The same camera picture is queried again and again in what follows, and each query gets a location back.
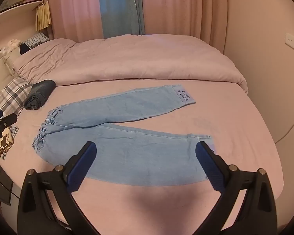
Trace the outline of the light blue denim pants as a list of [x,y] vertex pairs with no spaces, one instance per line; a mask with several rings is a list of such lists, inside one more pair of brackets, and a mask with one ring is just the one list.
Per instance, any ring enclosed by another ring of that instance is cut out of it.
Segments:
[[213,146],[210,135],[170,134],[126,127],[173,112],[195,100],[181,85],[134,89],[56,107],[49,111],[32,146],[46,162],[66,163],[94,142],[92,179],[131,186],[179,186],[206,180],[195,155],[198,142]]

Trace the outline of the plaid pillow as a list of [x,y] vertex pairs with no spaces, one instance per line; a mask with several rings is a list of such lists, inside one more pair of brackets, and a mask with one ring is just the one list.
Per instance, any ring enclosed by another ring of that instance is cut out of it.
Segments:
[[14,78],[0,91],[0,110],[3,116],[19,114],[22,112],[25,100],[32,88],[32,84],[23,78]]

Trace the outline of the dark folded garment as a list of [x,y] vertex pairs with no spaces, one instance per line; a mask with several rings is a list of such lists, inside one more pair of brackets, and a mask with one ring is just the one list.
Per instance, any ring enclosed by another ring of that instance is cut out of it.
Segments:
[[38,110],[48,100],[53,90],[56,88],[56,83],[53,80],[43,80],[33,84],[29,95],[24,102],[26,110]]

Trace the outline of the white plush toy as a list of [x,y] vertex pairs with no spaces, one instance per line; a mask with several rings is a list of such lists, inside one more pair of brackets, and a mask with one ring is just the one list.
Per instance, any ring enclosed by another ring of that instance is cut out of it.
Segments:
[[21,41],[19,39],[10,40],[6,46],[0,49],[0,59],[2,59],[2,57],[6,56],[7,54],[12,52],[16,48],[18,48],[20,44],[21,44]]

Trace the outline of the checkered blue pillow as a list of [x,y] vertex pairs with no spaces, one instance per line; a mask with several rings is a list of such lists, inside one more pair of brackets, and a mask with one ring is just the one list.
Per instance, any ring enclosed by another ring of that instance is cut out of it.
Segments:
[[36,46],[41,45],[42,43],[45,43],[49,40],[50,39],[44,33],[38,32],[32,37],[28,38],[28,40],[20,44],[19,52],[21,55],[23,55],[31,49],[35,48]]

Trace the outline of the yellow tassel fringe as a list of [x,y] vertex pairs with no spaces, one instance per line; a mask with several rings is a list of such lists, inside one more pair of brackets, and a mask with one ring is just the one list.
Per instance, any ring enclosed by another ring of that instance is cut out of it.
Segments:
[[35,29],[41,31],[52,24],[49,2],[46,1],[36,8]]

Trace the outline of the pink duvet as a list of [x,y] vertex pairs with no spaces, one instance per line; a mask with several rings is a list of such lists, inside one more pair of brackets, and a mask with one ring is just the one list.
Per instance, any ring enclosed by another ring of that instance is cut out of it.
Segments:
[[234,63],[201,39],[171,34],[126,34],[76,43],[47,41],[19,56],[13,67],[30,83],[56,85],[124,79],[202,80],[248,84]]

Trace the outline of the blue grey curtain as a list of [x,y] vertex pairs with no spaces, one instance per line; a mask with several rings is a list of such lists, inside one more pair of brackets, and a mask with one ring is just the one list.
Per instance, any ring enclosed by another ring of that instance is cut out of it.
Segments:
[[99,0],[103,36],[145,34],[142,0]]

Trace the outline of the pink curtain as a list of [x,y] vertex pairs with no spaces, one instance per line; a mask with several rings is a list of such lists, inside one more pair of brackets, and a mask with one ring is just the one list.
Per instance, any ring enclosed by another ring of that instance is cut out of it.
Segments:
[[[228,0],[142,0],[145,34],[199,38],[223,52]],[[48,0],[55,38],[76,42],[102,39],[99,0]]]

